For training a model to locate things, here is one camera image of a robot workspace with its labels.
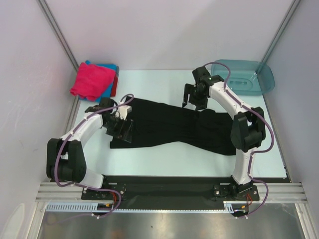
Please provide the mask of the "black t shirt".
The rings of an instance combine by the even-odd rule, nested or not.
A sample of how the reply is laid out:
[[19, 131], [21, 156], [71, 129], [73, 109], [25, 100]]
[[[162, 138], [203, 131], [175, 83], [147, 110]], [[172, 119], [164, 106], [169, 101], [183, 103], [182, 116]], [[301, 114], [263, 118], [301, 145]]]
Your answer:
[[199, 112], [139, 98], [134, 98], [129, 105], [132, 141], [113, 138], [111, 149], [182, 142], [221, 155], [236, 154], [230, 137], [233, 120], [227, 113], [211, 109]]

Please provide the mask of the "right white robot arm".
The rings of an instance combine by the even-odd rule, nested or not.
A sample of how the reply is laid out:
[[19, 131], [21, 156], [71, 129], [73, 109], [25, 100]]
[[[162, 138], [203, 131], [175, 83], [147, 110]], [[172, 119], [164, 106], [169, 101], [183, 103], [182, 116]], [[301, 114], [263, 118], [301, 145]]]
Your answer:
[[211, 76], [205, 66], [192, 71], [194, 84], [185, 84], [182, 107], [188, 103], [195, 105], [195, 110], [207, 108], [208, 99], [216, 100], [233, 120], [230, 138], [236, 148], [235, 169], [231, 175], [230, 195], [241, 200], [253, 187], [251, 168], [253, 153], [261, 146], [266, 137], [265, 123], [262, 121], [262, 108], [245, 106], [244, 102], [227, 86], [219, 76]]

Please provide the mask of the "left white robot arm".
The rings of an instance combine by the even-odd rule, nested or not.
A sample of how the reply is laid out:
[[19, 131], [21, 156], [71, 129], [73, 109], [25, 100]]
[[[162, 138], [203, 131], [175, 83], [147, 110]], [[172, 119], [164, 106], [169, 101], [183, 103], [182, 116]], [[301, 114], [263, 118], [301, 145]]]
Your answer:
[[119, 102], [104, 97], [97, 105], [85, 110], [80, 122], [60, 138], [52, 138], [47, 143], [46, 175], [58, 186], [77, 184], [93, 189], [99, 199], [109, 196], [110, 186], [106, 177], [87, 168], [84, 146], [93, 134], [101, 128], [106, 134], [125, 142], [132, 141], [133, 121], [128, 118], [134, 99], [127, 94]]

